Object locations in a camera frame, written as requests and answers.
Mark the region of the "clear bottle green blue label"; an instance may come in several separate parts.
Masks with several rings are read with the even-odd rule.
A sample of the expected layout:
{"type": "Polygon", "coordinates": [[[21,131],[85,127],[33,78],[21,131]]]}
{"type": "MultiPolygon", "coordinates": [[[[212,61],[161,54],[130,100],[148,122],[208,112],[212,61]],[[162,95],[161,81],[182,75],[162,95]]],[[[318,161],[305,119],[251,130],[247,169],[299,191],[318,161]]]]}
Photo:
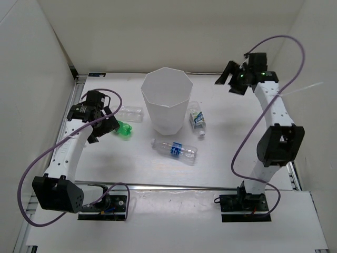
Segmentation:
{"type": "Polygon", "coordinates": [[[196,134],[199,139],[204,138],[206,122],[199,103],[196,101],[189,102],[187,110],[189,113],[189,122],[193,133],[196,134]]]}

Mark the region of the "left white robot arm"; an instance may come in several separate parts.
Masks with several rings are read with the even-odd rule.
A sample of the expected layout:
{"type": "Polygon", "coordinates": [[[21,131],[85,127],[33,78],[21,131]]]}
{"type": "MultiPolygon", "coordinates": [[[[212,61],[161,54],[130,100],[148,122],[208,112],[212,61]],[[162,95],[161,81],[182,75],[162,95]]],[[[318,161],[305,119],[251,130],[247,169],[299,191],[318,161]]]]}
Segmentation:
{"type": "Polygon", "coordinates": [[[90,205],[99,211],[110,206],[107,187],[98,185],[84,189],[75,184],[75,174],[86,143],[97,143],[98,138],[120,127],[112,111],[105,105],[105,94],[88,91],[85,101],[72,105],[63,132],[63,144],[43,176],[36,176],[33,190],[45,210],[78,213],[90,205]]]}

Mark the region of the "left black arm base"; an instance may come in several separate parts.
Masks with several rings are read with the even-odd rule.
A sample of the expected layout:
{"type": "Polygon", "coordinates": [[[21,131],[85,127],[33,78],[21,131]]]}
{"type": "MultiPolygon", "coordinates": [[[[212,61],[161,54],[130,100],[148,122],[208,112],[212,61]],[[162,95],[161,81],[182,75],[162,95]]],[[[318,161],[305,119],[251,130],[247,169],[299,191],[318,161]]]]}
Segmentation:
{"type": "Polygon", "coordinates": [[[77,219],[80,221],[126,221],[130,207],[131,192],[127,184],[115,183],[81,185],[84,192],[82,207],[77,219]]]}

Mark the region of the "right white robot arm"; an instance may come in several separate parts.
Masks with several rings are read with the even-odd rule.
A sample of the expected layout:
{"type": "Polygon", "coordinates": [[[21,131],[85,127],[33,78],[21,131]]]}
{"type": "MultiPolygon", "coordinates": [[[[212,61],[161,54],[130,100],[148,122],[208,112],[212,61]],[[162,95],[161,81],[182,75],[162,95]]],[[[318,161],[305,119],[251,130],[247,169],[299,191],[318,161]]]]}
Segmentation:
{"type": "Polygon", "coordinates": [[[251,53],[242,65],[229,61],[216,84],[229,83],[230,92],[244,95],[251,88],[263,110],[266,132],[256,147],[257,162],[250,176],[244,176],[244,193],[236,204],[244,211],[256,203],[267,183],[281,167],[292,162],[299,151],[305,130],[290,118],[279,92],[279,79],[267,69],[266,53],[251,53]]]}

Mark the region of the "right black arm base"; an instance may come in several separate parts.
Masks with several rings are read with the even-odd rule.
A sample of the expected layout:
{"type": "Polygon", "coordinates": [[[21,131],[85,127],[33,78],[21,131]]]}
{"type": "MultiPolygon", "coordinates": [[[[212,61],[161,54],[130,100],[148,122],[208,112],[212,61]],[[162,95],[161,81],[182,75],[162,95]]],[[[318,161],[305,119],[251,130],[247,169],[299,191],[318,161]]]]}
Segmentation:
{"type": "Polygon", "coordinates": [[[272,221],[265,194],[247,193],[244,181],[236,194],[221,194],[213,202],[220,205],[223,223],[272,221]]]}

